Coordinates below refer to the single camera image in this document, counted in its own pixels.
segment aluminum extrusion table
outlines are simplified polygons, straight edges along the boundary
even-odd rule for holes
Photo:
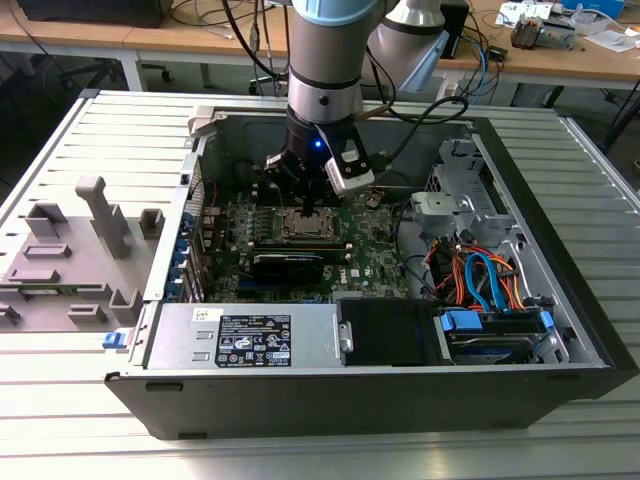
[[[167,207],[191,148],[194,105],[286,107],[252,97],[100,92],[71,108],[0,208],[0,271],[35,201],[88,215],[73,185],[100,174],[125,215]],[[398,111],[422,111],[400,104]],[[640,362],[640,199],[570,118],[471,109],[491,120],[595,295]],[[440,108],[436,114],[446,114]],[[103,385],[124,361],[96,333],[0,335],[0,471],[10,478],[640,477],[640,379],[564,406],[528,430],[163,442]]]

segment power supply label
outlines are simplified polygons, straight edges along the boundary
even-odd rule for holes
[[[220,317],[216,365],[290,367],[290,315],[223,315]]]

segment desk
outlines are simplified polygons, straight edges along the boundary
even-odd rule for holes
[[[159,29],[30,22],[15,0],[0,0],[0,51],[40,53],[39,48],[15,23],[9,11],[9,1],[21,23],[48,52],[54,55],[117,59],[123,64],[131,90],[144,90],[139,71],[141,61],[251,64],[237,40],[227,40],[198,27],[180,25],[171,18],[167,18]],[[572,51],[543,48],[525,51],[512,48],[510,30],[504,28],[501,31],[493,25],[495,13],[491,11],[499,8],[500,3],[498,0],[472,0],[481,31],[487,37],[495,36],[493,44],[509,50],[501,75],[502,82],[631,89],[640,77],[636,50],[616,54],[582,38],[578,39],[577,47]],[[199,6],[201,11],[205,11],[219,7],[220,1],[200,0]],[[247,13],[250,8],[250,5],[242,5],[236,12]],[[196,20],[192,6],[181,9],[177,14],[190,23]],[[489,25],[482,22],[484,15]],[[279,9],[273,9],[267,12],[267,17],[275,62],[277,66],[283,66],[286,63],[286,41],[282,14]],[[224,20],[224,13],[214,14],[209,20]],[[631,15],[626,15],[622,21],[633,20]],[[247,38],[250,23],[251,17],[239,21]],[[457,58],[438,63],[435,76],[457,82],[471,75],[477,66],[471,47],[463,42]]]

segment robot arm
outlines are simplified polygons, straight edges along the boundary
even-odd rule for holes
[[[367,43],[390,66],[394,83],[415,91],[431,75],[447,37],[439,0],[292,3],[287,135],[267,172],[309,211],[329,190],[327,177],[338,196],[374,182],[353,119]]]

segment office chair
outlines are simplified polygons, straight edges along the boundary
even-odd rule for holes
[[[85,73],[95,73],[93,78],[89,80],[86,88],[97,88],[100,82],[107,76],[111,79],[112,82],[115,82],[117,80],[126,81],[124,70],[119,61],[105,58],[96,58],[95,60],[96,62],[92,65],[74,68],[62,73],[60,75],[60,84],[62,85],[62,88],[64,88],[65,90],[71,90],[74,84],[70,79],[72,77],[83,75]],[[142,68],[145,70],[161,70],[162,80],[167,83],[173,80],[173,78],[171,77],[171,72],[162,65],[143,63]]]

